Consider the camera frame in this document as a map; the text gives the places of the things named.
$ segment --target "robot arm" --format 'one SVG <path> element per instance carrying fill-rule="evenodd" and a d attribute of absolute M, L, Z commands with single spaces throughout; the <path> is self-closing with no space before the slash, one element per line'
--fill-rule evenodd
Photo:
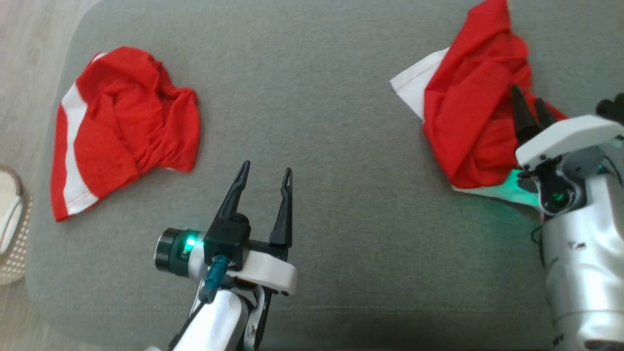
<path fill-rule="evenodd" d="M 523 168 L 519 186 L 540 194 L 544 214 L 539 244 L 553 347 L 622 351 L 624 190 L 621 177 L 618 183 L 605 171 L 599 145 L 624 144 L 624 94 L 599 105 L 597 112 L 611 120 L 582 116 L 555 122 L 536 106 L 539 123 L 517 87 L 513 97 L 516 158 Z"/>
<path fill-rule="evenodd" d="M 295 293 L 297 272 L 286 261 L 292 246 L 292 171 L 284 175 L 269 242 L 260 242 L 249 239 L 249 220 L 237 212 L 249 168 L 244 162 L 207 232 L 169 228 L 158 240 L 156 267 L 198 283 L 189 318 L 169 350 L 257 350 L 272 295 Z M 253 292 L 254 301 L 244 291 Z"/>

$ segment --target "seam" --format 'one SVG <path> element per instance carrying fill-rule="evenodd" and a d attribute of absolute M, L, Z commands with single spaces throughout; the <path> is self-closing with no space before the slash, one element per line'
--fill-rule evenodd
<path fill-rule="evenodd" d="M 397 87 L 396 90 L 400 90 L 402 89 L 404 86 L 406 86 L 408 83 L 411 83 L 413 80 L 415 80 L 416 78 L 420 78 L 423 74 L 425 74 L 428 70 L 431 69 L 431 67 L 435 66 L 436 64 L 439 64 L 440 62 L 433 62 L 432 64 L 428 65 L 426 68 L 421 69 L 415 76 L 412 76 L 411 78 L 409 78 L 408 80 L 405 81 L 405 83 L 401 84 L 400 86 Z"/>
<path fill-rule="evenodd" d="M 133 311 L 136 313 L 169 313 L 171 311 L 187 310 L 187 307 L 118 307 L 118 306 L 61 306 L 61 305 L 47 305 L 46 307 L 52 307 L 53 309 L 61 309 L 66 311 L 72 311 L 72 313 L 89 313 L 89 312 L 124 312 Z M 543 312 L 544 310 L 538 309 L 526 309 L 526 310 L 501 310 L 501 309 L 474 309 L 463 307 L 423 307 L 423 306 L 406 306 L 406 307 L 390 307 L 390 306 L 301 306 L 301 307 L 272 307 L 271 311 L 274 312 L 293 312 L 297 314 L 335 314 L 335 313 L 374 313 L 374 314 L 406 314 L 409 312 L 477 312 L 483 314 L 494 313 L 521 313 L 529 314 L 536 312 Z"/>
<path fill-rule="evenodd" d="M 67 207 L 73 207 L 74 205 L 76 205 L 77 202 L 80 202 L 81 200 L 84 200 L 85 197 L 91 195 L 91 191 L 87 190 L 85 192 L 83 192 L 82 194 L 80 194 L 79 196 L 77 196 L 74 200 L 71 200 L 70 202 L 67 203 Z"/>

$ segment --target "white stripe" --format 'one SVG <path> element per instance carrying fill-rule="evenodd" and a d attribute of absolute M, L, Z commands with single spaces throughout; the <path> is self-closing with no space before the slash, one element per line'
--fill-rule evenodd
<path fill-rule="evenodd" d="M 67 214 L 72 215 L 95 204 L 98 198 L 91 194 L 91 191 L 84 183 L 76 162 L 74 142 L 76 141 L 80 124 L 82 124 L 82 120 L 87 113 L 87 103 L 80 96 L 75 83 L 72 84 L 72 87 L 69 88 L 69 91 L 63 97 L 61 106 L 67 116 L 67 154 L 65 155 L 67 178 L 65 179 L 63 196 L 65 197 Z"/>
<path fill-rule="evenodd" d="M 106 54 L 107 54 L 107 52 L 100 52 L 98 55 L 95 55 L 93 60 L 91 60 L 91 63 L 96 62 L 97 60 L 101 59 Z"/>
<path fill-rule="evenodd" d="M 390 80 L 390 85 L 396 94 L 422 119 L 423 123 L 425 123 L 425 89 L 449 49 L 447 47 L 444 50 L 432 52 Z"/>

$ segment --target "gray cushion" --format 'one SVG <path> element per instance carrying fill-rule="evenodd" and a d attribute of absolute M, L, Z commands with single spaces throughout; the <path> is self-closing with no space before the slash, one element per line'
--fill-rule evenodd
<path fill-rule="evenodd" d="M 535 211 L 458 194 L 388 80 L 452 42 L 477 0 L 104 0 L 83 18 L 57 101 L 97 52 L 137 46 L 200 98 L 191 174 L 153 171 L 55 223 L 50 126 L 27 286 L 55 328 L 167 344 L 195 286 L 156 271 L 167 227 L 207 229 L 240 164 L 240 210 L 268 238 L 294 172 L 298 293 L 274 300 L 266 347 L 537 349 L 550 342 Z M 514 1 L 535 91 L 571 116 L 622 88 L 618 0 Z"/>

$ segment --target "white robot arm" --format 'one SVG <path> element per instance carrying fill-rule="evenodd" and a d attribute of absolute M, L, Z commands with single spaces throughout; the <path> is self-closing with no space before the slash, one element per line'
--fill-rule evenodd
<path fill-rule="evenodd" d="M 547 302 L 561 351 L 624 350 L 624 190 L 599 145 L 624 144 L 624 94 L 600 116 L 556 122 L 537 101 L 537 122 L 513 90 L 523 168 L 519 186 L 540 194 L 539 240 Z"/>

